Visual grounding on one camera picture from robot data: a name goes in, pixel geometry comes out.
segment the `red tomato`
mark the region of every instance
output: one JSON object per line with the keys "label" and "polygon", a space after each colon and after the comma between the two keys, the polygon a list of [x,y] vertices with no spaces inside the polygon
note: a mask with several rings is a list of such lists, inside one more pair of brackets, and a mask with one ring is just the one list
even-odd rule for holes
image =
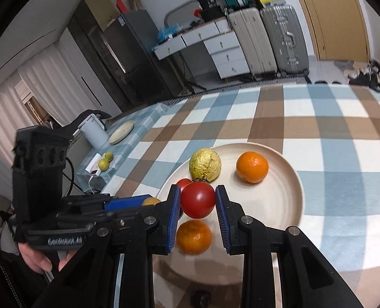
{"label": "red tomato", "polygon": [[214,189],[206,182],[191,182],[181,192],[181,208],[193,219],[202,219],[215,206]]}
{"label": "red tomato", "polygon": [[189,185],[190,183],[191,183],[191,180],[190,180],[190,179],[188,179],[188,178],[182,178],[182,179],[180,179],[180,180],[176,183],[176,185],[178,185],[178,186],[180,187],[180,190],[183,191],[183,189],[184,189],[187,185]]}

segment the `metal screw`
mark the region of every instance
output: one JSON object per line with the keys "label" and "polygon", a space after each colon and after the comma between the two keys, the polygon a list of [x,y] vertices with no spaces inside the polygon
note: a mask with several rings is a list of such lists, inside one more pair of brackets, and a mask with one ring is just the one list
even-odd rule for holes
{"label": "metal screw", "polygon": [[155,222],[156,222],[156,218],[153,217],[153,216],[146,216],[144,218],[144,223],[147,224],[147,225],[152,225]]}
{"label": "metal screw", "polygon": [[249,215],[244,215],[244,216],[241,217],[241,222],[245,223],[246,225],[249,225],[253,221],[254,221],[254,219],[251,216],[249,216]]}
{"label": "metal screw", "polygon": [[108,234],[109,230],[106,227],[102,227],[99,230],[97,230],[97,235],[100,237],[105,237]]}
{"label": "metal screw", "polygon": [[291,226],[289,228],[289,233],[291,235],[297,236],[298,234],[300,234],[300,230],[297,227]]}

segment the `gray suitcase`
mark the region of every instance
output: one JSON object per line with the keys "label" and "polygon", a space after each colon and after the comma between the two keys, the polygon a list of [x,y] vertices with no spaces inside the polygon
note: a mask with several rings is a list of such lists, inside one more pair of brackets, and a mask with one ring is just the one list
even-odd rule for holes
{"label": "gray suitcase", "polygon": [[260,11],[281,76],[308,75],[308,53],[297,13],[289,5],[271,6]]}
{"label": "gray suitcase", "polygon": [[257,8],[233,12],[228,19],[253,75],[277,71],[270,40]]}

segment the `wooden door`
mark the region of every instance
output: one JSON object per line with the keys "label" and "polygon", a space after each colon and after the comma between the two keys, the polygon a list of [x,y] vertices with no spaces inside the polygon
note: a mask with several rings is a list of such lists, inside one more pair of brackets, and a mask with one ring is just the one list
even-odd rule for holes
{"label": "wooden door", "polygon": [[358,0],[300,0],[319,59],[367,61],[369,44]]}

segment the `drawer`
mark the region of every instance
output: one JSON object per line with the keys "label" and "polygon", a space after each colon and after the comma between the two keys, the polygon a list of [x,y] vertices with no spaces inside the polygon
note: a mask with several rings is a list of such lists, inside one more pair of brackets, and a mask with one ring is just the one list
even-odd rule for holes
{"label": "drawer", "polygon": [[208,53],[214,54],[229,48],[239,47],[240,43],[238,42],[237,36],[234,31],[229,32],[221,36],[211,38],[204,42],[204,45],[207,48]]}
{"label": "drawer", "polygon": [[170,39],[169,41],[161,44],[154,53],[158,57],[159,60],[165,58],[166,56],[172,55],[173,53],[176,53],[183,48],[186,47],[186,44],[184,44],[183,39],[181,36],[174,37],[173,39]]}
{"label": "drawer", "polygon": [[230,24],[228,23],[228,20],[224,18],[223,20],[215,21],[218,31],[220,31],[220,34],[225,34],[227,32],[231,31]]}
{"label": "drawer", "polygon": [[199,26],[186,34],[183,34],[183,40],[187,46],[209,39],[211,37],[219,35],[220,32],[214,22]]}
{"label": "drawer", "polygon": [[230,48],[229,50],[221,51],[211,55],[216,66],[224,65],[225,63],[245,59],[241,47]]}
{"label": "drawer", "polygon": [[250,73],[250,69],[248,68],[245,59],[225,63],[224,65],[218,66],[217,70],[222,79]]}

